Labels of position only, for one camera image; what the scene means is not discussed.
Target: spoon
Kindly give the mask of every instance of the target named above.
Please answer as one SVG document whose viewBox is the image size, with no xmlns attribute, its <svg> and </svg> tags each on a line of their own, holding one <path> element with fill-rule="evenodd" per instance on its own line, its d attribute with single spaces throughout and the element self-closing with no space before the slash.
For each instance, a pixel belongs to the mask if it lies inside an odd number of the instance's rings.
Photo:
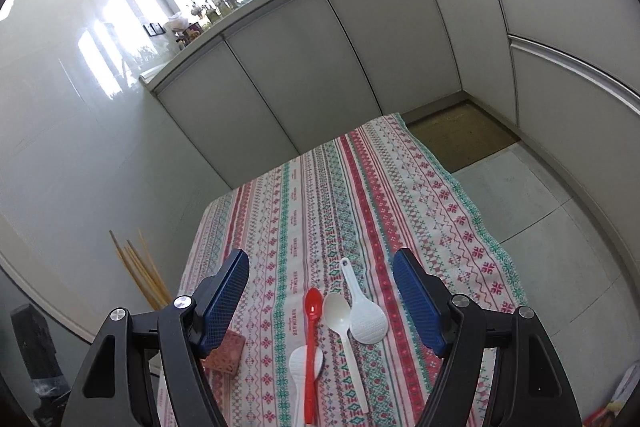
<svg viewBox="0 0 640 427">
<path fill-rule="evenodd" d="M 356 391 L 356 396 L 360 402 L 360 408 L 364 414 L 369 412 L 369 406 L 367 405 L 367 397 L 364 394 L 364 386 L 362 385 L 362 378 L 360 377 L 360 371 L 358 370 L 358 363 L 356 357 L 353 355 L 353 349 L 351 349 L 351 343 L 349 342 L 349 331 L 351 308 L 349 303 L 339 293 L 329 293 L 324 299 L 324 321 L 329 329 L 340 335 L 342 341 L 342 348 L 344 349 L 344 358 L 347 359 L 347 366 L 351 373 L 351 381 L 353 382 L 353 388 Z"/>
<path fill-rule="evenodd" d="M 322 369 L 322 363 L 324 361 L 324 354 L 322 350 L 316 349 L 316 359 L 314 364 L 314 380 L 320 375 Z M 305 385 L 306 375 L 306 346 L 300 346 L 298 349 L 294 349 L 289 357 L 289 371 L 293 377 L 293 382 L 296 384 L 296 412 L 293 418 L 292 425 L 294 427 L 303 426 L 302 423 L 304 416 L 304 401 L 302 400 L 302 389 Z"/>
<path fill-rule="evenodd" d="M 363 344 L 375 344 L 385 338 L 389 321 L 382 308 L 370 301 L 360 289 L 349 259 L 340 259 L 340 268 L 351 292 L 351 334 Z"/>
<path fill-rule="evenodd" d="M 316 390 L 314 388 L 314 357 L 316 355 L 316 322 L 322 317 L 322 294 L 318 288 L 309 288 L 305 295 L 306 329 L 306 379 L 305 379 L 305 424 L 313 425 L 316 413 Z"/>
</svg>

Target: red spoon handle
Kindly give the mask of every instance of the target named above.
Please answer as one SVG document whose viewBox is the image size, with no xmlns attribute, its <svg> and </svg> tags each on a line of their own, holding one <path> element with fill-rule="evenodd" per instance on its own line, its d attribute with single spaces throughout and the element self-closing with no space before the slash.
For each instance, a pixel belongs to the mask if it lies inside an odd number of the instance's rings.
<svg viewBox="0 0 640 427">
<path fill-rule="evenodd" d="M 306 330 L 306 372 L 305 372 L 305 425 L 314 424 L 316 412 L 316 327 L 315 322 L 309 321 Z"/>
</svg>

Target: brown mat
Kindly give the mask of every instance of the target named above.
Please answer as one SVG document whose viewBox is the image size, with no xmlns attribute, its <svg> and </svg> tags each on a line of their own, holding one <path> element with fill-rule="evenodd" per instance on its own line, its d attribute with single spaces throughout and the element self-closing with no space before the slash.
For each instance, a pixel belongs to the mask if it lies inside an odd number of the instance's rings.
<svg viewBox="0 0 640 427">
<path fill-rule="evenodd" d="M 471 102 L 449 107 L 407 127 L 449 172 L 519 141 L 509 129 Z"/>
</svg>

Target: white rice paddle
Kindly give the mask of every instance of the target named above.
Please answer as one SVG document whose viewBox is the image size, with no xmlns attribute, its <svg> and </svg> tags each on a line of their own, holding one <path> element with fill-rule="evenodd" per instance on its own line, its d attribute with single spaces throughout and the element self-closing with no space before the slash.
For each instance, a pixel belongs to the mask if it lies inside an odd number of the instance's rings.
<svg viewBox="0 0 640 427">
<path fill-rule="evenodd" d="M 375 344 L 385 338 L 389 320 L 382 308 L 362 293 L 349 259 L 340 259 L 340 268 L 351 292 L 351 334 L 363 344 Z"/>
<path fill-rule="evenodd" d="M 344 349 L 344 358 L 347 359 L 347 366 L 349 367 L 349 373 L 351 373 L 353 388 L 356 391 L 360 408 L 362 412 L 366 414 L 369 412 L 367 396 L 364 394 L 364 386 L 362 385 L 362 378 L 358 370 L 358 363 L 356 362 L 356 357 L 353 356 L 353 349 L 351 349 L 348 335 L 350 324 L 349 314 L 351 313 L 349 303 L 339 293 L 329 293 L 329 295 L 324 298 L 322 306 L 324 308 L 322 313 L 324 323 L 329 326 L 330 330 L 340 335 L 342 349 Z"/>
<path fill-rule="evenodd" d="M 324 354 L 322 349 L 316 347 L 316 359 L 314 360 L 314 380 L 320 375 Z M 289 371 L 296 384 L 296 412 L 293 418 L 294 427 L 303 427 L 305 424 L 305 375 L 306 375 L 306 346 L 294 349 L 289 357 Z"/>
</svg>

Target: patterned tablecloth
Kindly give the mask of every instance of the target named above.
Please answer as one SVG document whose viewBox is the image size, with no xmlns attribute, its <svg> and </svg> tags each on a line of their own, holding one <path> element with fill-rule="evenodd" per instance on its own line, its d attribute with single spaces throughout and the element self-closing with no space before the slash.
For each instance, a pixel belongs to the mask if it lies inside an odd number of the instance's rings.
<svg viewBox="0 0 640 427">
<path fill-rule="evenodd" d="M 452 293 L 484 308 L 510 312 L 525 303 L 508 254 L 460 184 L 398 115 L 376 118 L 209 205 L 180 293 L 191 294 L 230 249 L 249 254 L 249 282 L 230 326 L 246 337 L 240 369 L 235 378 L 209 375 L 229 425 L 291 425 L 296 388 L 287 362 L 305 344 L 303 296 L 315 286 L 351 301 L 338 265 L 344 256 L 364 292 L 385 310 L 390 330 L 373 346 L 351 342 L 369 399 L 363 415 L 342 344 L 320 323 L 325 356 L 317 425 L 415 424 L 440 360 L 420 342 L 399 298 L 391 259 L 401 247 Z M 486 350 L 470 426 L 482 423 L 493 362 Z M 175 424 L 163 380 L 158 410 L 164 426 Z"/>
</svg>

